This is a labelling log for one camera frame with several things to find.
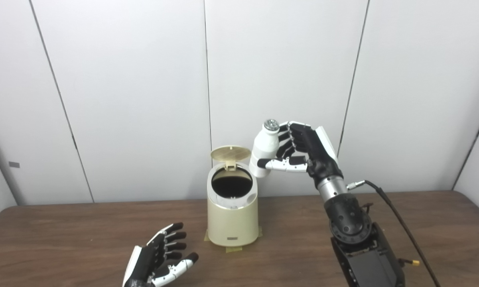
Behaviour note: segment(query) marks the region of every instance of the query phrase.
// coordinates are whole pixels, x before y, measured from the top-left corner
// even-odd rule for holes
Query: tape
[[[225,253],[236,252],[236,251],[241,251],[241,250],[243,250],[243,247],[242,247],[242,246],[238,246],[238,247],[225,247]]]

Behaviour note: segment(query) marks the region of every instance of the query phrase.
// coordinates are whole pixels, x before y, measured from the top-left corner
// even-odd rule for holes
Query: black cable
[[[406,232],[409,239],[411,240],[411,243],[413,243],[413,246],[415,247],[416,252],[418,252],[420,258],[422,259],[422,262],[424,262],[424,265],[426,266],[427,271],[429,272],[429,275],[431,276],[432,280],[434,281],[434,285],[436,285],[436,287],[440,287],[440,283],[438,282],[438,278],[436,278],[436,275],[434,275],[434,272],[432,271],[431,265],[429,265],[429,262],[427,262],[427,259],[424,256],[424,253],[422,252],[422,249],[420,249],[420,247],[418,246],[418,243],[416,243],[416,240],[413,237],[413,235],[411,234],[411,231],[409,231],[408,226],[406,225],[406,223],[404,222],[404,220],[400,216],[396,207],[394,207],[394,204],[392,204],[391,200],[388,198],[387,194],[385,194],[385,191],[383,191],[383,189],[381,189],[381,187],[377,187],[376,184],[374,184],[374,183],[372,183],[368,180],[365,180],[365,183],[370,185],[373,189],[375,189],[376,192],[379,194],[379,196],[381,196],[381,198],[383,200],[385,200],[386,204],[394,212],[394,214],[397,217],[400,225],[402,225],[402,227],[404,228],[404,231]]]

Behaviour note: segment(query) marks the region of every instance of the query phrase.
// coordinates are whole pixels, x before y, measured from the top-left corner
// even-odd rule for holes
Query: bottle cap
[[[278,122],[276,120],[273,120],[273,119],[269,119],[269,120],[266,120],[266,122],[264,122],[264,127],[268,130],[268,131],[277,131],[278,129],[280,129],[280,126],[278,124]]]

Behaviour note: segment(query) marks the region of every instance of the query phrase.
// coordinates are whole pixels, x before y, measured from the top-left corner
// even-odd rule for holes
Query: trash can lid
[[[238,145],[225,145],[217,147],[211,152],[211,157],[217,161],[225,162],[225,170],[236,170],[236,161],[244,160],[250,156],[250,149]]]

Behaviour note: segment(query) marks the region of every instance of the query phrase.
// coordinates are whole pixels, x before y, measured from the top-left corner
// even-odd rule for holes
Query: robotic finger
[[[294,173],[307,172],[307,160],[305,156],[291,156],[283,158],[261,158],[257,162],[258,167],[274,169],[276,171],[288,171]]]
[[[199,255],[195,252],[190,253],[186,258],[179,261],[174,265],[167,265],[163,268],[160,268],[150,279],[150,285],[148,287],[161,287],[167,285],[168,283],[176,280],[183,273],[185,273],[190,267],[197,262]]]

